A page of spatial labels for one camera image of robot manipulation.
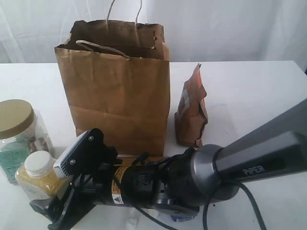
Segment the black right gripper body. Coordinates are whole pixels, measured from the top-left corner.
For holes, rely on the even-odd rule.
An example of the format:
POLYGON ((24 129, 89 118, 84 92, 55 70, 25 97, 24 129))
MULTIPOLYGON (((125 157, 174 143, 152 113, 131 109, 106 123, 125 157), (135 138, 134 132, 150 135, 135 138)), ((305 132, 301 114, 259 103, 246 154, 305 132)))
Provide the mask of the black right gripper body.
POLYGON ((153 209, 168 215, 175 206, 199 212, 199 206, 185 204, 169 187, 170 164, 180 158, 148 157, 146 154, 137 158, 124 157, 121 163, 99 169, 94 174, 81 174, 73 182, 81 185, 93 182, 101 186, 95 205, 153 209))

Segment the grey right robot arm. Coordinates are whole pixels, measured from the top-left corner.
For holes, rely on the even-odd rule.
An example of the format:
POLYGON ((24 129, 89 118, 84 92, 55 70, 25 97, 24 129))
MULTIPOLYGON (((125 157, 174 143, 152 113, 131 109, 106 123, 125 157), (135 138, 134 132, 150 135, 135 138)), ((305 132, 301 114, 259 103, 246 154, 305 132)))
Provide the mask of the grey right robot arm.
POLYGON ((50 220, 50 230, 69 230, 97 205, 154 209, 178 217, 200 211, 207 229, 210 203, 242 189, 261 229, 263 218, 246 182, 307 169, 307 103, 302 101, 232 144, 188 148, 172 157, 118 157, 94 128, 81 134, 56 160, 58 178, 71 178, 63 197, 30 202, 50 220))

